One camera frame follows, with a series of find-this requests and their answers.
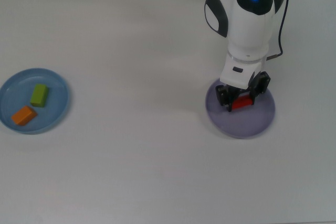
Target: green block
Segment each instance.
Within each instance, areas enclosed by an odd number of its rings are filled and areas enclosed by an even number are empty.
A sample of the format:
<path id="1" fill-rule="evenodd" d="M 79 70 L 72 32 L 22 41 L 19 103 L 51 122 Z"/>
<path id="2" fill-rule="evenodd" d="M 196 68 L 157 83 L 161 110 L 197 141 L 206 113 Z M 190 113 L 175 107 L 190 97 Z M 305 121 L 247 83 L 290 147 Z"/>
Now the green block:
<path id="1" fill-rule="evenodd" d="M 48 96 L 48 87 L 44 84 L 36 84 L 33 95 L 31 96 L 30 103 L 34 107 L 44 107 L 46 104 L 47 96 Z"/>

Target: red block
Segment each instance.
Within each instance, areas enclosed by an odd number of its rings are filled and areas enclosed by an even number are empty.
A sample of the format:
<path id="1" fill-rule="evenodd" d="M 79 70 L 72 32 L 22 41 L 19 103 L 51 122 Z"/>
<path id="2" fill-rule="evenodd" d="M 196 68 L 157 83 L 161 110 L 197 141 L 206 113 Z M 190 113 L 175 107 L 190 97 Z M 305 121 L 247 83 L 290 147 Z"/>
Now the red block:
<path id="1" fill-rule="evenodd" d="M 238 97 L 232 104 L 232 110 L 239 109 L 248 105 L 252 105 L 253 101 L 250 95 L 245 95 L 243 97 Z"/>

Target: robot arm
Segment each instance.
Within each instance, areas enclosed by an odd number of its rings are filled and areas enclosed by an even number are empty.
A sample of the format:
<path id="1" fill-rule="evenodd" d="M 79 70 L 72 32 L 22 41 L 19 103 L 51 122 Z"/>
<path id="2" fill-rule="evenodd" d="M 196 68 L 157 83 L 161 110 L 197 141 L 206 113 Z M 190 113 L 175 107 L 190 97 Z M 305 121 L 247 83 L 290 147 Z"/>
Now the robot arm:
<path id="1" fill-rule="evenodd" d="M 234 95 L 225 99 L 237 99 L 243 92 L 258 95 L 260 77 L 269 82 L 262 72 L 272 34 L 274 14 L 284 0 L 206 0 L 206 21 L 212 30 L 228 39 L 228 52 L 220 81 Z"/>

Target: blue plate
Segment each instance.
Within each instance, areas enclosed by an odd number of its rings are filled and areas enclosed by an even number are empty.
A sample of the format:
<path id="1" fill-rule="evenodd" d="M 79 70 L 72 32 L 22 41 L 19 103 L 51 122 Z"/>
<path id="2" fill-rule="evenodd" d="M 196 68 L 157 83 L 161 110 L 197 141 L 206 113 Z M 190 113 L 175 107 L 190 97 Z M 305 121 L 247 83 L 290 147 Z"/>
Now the blue plate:
<path id="1" fill-rule="evenodd" d="M 49 88 L 44 108 L 30 105 L 35 84 L 45 84 Z M 23 134 L 39 134 L 55 126 L 65 115 L 69 104 L 69 88 L 65 80 L 53 71 L 32 68 L 10 77 L 0 89 L 0 121 L 13 131 Z M 23 106 L 37 112 L 25 126 L 16 125 L 11 116 Z"/>

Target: white robot body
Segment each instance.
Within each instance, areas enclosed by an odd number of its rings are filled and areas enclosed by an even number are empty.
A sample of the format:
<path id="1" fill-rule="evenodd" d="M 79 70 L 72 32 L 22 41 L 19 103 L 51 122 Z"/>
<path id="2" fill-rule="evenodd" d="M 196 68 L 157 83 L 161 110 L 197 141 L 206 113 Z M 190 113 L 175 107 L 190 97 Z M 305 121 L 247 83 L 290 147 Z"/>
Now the white robot body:
<path id="1" fill-rule="evenodd" d="M 208 24 L 228 39 L 228 52 L 220 75 L 221 82 L 245 90 L 252 79 L 263 70 L 272 35 L 274 14 L 282 1 L 206 1 L 205 17 Z"/>

